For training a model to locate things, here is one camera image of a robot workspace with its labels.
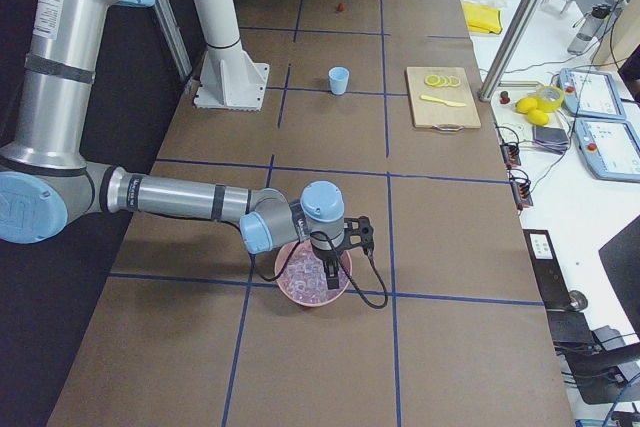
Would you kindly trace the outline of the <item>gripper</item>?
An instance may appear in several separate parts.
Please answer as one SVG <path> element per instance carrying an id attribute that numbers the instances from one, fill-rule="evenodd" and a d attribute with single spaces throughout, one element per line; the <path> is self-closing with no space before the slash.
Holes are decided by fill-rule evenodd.
<path id="1" fill-rule="evenodd" d="M 328 244 L 311 242 L 314 255 L 322 262 L 328 290 L 338 289 L 340 286 L 340 266 L 346 257 L 339 249 L 332 250 Z"/>

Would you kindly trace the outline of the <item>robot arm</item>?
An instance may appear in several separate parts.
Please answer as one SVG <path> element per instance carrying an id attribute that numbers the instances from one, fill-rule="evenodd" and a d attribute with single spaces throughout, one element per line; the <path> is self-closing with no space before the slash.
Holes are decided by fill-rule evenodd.
<path id="1" fill-rule="evenodd" d="M 188 56 L 167 0 L 1 0 L 1 293 L 102 282 Z"/>

